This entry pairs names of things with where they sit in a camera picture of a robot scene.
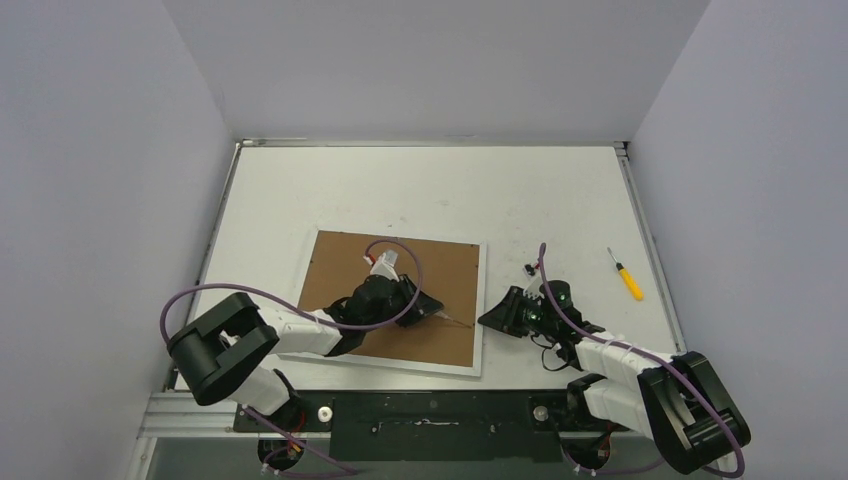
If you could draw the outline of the white picture frame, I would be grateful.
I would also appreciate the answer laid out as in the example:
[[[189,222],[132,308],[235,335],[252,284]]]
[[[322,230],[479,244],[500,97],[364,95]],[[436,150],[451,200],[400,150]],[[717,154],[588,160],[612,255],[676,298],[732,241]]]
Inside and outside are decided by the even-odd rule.
[[[484,310],[486,248],[482,243],[432,239],[404,239],[408,252],[400,252],[396,269],[416,275],[416,261],[424,277],[424,293],[444,304],[443,312],[466,323],[460,328],[431,316],[408,328],[388,326],[368,334],[352,353],[338,362],[387,367],[416,373],[478,377],[482,369],[483,330],[476,320]],[[298,305],[317,310],[351,294],[370,267],[364,253],[379,256],[389,249],[376,236],[320,230],[297,289]]]

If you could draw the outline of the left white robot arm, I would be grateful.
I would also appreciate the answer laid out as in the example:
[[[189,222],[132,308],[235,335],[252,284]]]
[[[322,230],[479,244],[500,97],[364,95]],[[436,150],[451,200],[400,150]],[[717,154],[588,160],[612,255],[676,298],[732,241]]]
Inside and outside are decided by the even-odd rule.
[[[351,295],[311,312],[286,301],[278,310],[262,308],[253,299],[257,289],[227,288],[230,295],[178,332],[160,330],[167,353],[199,405],[229,399],[277,431],[296,422],[299,405],[286,376],[262,367],[266,357],[338,357],[360,347],[372,331],[410,327],[444,309],[406,275],[369,275]]]

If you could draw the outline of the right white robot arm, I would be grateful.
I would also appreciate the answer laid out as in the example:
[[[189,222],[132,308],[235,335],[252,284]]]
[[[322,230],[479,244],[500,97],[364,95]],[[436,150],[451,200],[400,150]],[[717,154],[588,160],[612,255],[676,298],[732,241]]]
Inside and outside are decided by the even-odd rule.
[[[577,428],[607,421],[652,440],[681,474],[709,469],[752,440],[751,430],[701,353],[637,347],[583,318],[567,282],[512,286],[478,322],[517,338],[542,337],[583,377],[566,388],[565,414]]]

